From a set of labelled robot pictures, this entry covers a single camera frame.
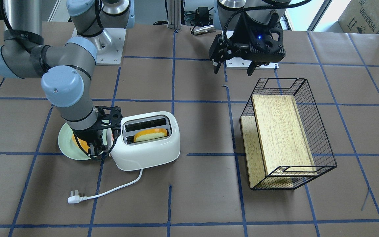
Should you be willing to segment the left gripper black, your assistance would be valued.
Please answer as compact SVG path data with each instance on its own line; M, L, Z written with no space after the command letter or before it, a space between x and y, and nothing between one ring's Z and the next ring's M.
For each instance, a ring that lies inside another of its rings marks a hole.
M266 24L257 23L247 13L241 14L231 37L231 48L223 35L216 35L209 49L214 74L226 60L233 58L232 52L244 60L250 60L247 75L251 76L262 64L278 63L285 56L283 30L277 27L278 14L271 13Z

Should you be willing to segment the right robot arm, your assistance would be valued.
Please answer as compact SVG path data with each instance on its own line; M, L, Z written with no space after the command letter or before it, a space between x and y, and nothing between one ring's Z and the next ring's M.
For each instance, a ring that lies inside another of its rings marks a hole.
M95 106L90 94L99 53L114 49L107 29L134 26L132 0L68 0L66 8L76 36L64 46L45 45L39 0L2 0L6 26L0 46L0 75L41 78L46 98L65 120L60 149L71 159L103 161L116 144L122 120L119 107ZM106 142L103 132L114 135Z

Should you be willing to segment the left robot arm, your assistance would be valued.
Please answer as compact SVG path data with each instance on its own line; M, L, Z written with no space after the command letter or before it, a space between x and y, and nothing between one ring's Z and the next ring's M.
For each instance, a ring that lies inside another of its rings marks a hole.
M239 57L250 61L248 76L260 66L278 63L285 56L280 18L289 0L216 0L215 36L209 49L214 73L227 60Z

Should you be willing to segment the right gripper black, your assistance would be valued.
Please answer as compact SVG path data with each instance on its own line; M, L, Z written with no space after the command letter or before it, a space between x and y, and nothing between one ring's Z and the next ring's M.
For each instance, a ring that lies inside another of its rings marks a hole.
M102 154L109 150L106 143L106 134L103 134L105 130L75 130L72 132L83 141L88 143L88 156L97 157L98 154Z

